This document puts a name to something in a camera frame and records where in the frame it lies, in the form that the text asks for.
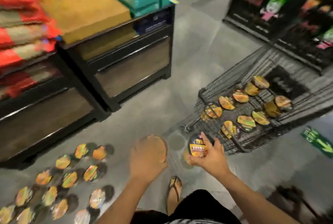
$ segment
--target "arrow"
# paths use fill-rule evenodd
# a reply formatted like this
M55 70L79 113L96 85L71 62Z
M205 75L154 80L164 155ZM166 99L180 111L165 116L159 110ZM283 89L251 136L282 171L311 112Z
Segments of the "arrow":
M326 152L333 153L333 148L329 143L324 143L322 140L317 139L317 142L323 147L322 150Z

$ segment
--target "wire mesh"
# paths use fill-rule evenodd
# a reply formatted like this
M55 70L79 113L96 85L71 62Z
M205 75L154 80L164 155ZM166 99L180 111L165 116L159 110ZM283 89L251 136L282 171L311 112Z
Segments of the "wire mesh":
M247 103L236 102L233 110L223 109L220 117L214 112L217 119L200 120L196 123L195 130L217 137L228 155L258 148L333 109L332 73L332 70L328 70L325 75L319 76L315 71L286 56L270 44L265 45L203 88L199 92L195 111L199 116L203 112L207 114L206 109L211 107L211 102L219 104L220 96L232 97L236 89L244 90L254 75L273 79L270 87L262 90L258 96L250 96ZM289 81L289 87L292 87L291 90L287 88L290 93L285 95L292 101L292 111L282 112L278 118L270 118L269 125L256 124L253 132L240 131L237 136L231 140L228 139L221 131L225 121L230 120L236 123L240 115L251 116L254 110L265 111L265 103L270 102L277 95L284 95L284 92L281 93L273 88L273 84L276 84L274 81L278 83L280 77L286 78Z

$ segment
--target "black pants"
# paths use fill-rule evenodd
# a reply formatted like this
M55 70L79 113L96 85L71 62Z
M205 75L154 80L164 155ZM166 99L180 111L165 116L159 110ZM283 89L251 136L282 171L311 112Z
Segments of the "black pants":
M223 224L240 224L237 217L206 190L191 193L170 216L154 210L135 212L131 224L163 224L177 219L209 219Z

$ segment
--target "forearm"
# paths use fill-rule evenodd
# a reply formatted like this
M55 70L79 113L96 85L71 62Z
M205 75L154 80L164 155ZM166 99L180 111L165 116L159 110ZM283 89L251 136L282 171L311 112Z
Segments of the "forearm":
M299 224L289 215L253 191L234 174L218 178L226 187L249 224Z
M147 187L147 184L130 180L115 202L96 221L96 224L129 224Z

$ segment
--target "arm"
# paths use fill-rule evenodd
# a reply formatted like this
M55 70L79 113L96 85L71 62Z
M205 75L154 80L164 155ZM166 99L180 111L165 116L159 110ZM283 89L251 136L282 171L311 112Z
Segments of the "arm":
M150 183L168 166L158 163L158 151L154 148L155 137L146 142L136 141L131 149L130 180L123 192L96 224L129 224L136 207Z
M204 133L201 137L208 153L204 158L190 156L191 163L204 168L228 190L249 224L299 224L268 202L260 193L250 189L230 171L223 145L217 138L214 139L215 143L212 146Z

